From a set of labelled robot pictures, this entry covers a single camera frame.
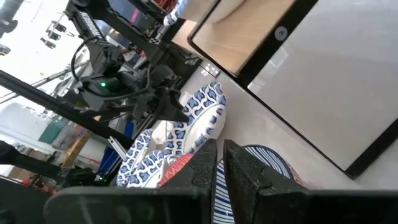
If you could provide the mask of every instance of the blue and white bowl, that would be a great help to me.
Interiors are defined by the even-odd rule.
[[[155,150],[142,160],[130,177],[127,188],[145,187],[156,188],[163,177],[164,154]]]
[[[285,177],[293,179],[293,175],[286,162],[272,149],[269,149],[265,146],[245,146],[244,148],[247,150],[247,152],[254,155],[261,162],[274,168],[277,172]],[[234,223],[231,202],[229,201],[228,189],[225,184],[223,160],[219,161],[217,164],[216,198],[213,221],[217,224]]]
[[[223,130],[226,98],[221,84],[204,86],[187,101],[182,112],[187,123],[174,122],[167,136],[164,155],[169,164],[185,153],[195,153],[208,140],[217,139]]]
[[[127,151],[126,158],[122,161],[118,176],[116,177],[116,184],[118,186],[127,186],[132,172],[134,171],[138,163],[142,160],[149,148],[149,144],[152,139],[151,136],[152,129],[147,129],[143,131],[134,141],[134,144]]]

